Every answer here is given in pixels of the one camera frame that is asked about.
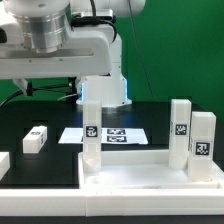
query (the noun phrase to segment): white cube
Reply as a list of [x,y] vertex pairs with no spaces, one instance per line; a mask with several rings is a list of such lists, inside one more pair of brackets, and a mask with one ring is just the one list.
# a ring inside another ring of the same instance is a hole
[[37,154],[47,140],[47,127],[33,127],[23,139],[23,153]]
[[0,152],[0,180],[4,177],[10,168],[9,153]]

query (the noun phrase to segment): white rectangular block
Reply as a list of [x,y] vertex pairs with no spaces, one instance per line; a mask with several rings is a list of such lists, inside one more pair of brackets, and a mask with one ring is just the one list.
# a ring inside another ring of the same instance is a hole
[[9,153],[0,152],[0,180],[10,168]]
[[23,139],[23,153],[39,153],[46,140],[47,127],[33,127]]
[[192,113],[188,158],[188,176],[192,181],[211,181],[215,126],[213,113]]
[[83,165],[86,172],[101,168],[101,102],[83,104]]
[[170,118],[169,167],[185,169],[188,158],[191,102],[172,100]]

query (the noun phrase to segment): green backdrop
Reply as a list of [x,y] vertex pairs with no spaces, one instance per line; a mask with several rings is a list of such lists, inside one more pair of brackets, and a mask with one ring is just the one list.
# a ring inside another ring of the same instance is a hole
[[[134,22],[156,101],[189,98],[224,121],[224,0],[146,1]],[[123,39],[122,71],[129,98],[152,101],[130,18],[118,19],[117,28]],[[34,85],[63,81],[34,80]],[[0,100],[15,90],[11,81],[0,81]],[[37,93],[33,100],[60,96]]]

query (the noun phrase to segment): white tray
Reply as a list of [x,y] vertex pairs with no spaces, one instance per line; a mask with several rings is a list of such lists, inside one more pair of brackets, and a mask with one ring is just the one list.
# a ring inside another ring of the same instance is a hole
[[195,189],[220,188],[224,173],[213,162],[212,180],[192,182],[187,170],[168,166],[168,150],[102,152],[100,172],[85,173],[79,154],[81,189]]

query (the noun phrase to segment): white post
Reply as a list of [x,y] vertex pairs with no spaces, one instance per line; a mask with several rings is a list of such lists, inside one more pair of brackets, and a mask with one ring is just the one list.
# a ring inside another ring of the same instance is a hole
[[185,169],[188,158],[191,102],[172,100],[169,142],[169,167]]
[[101,102],[83,104],[83,169],[97,172],[101,169]]
[[210,112],[193,112],[188,159],[188,176],[192,181],[210,181],[216,116]]

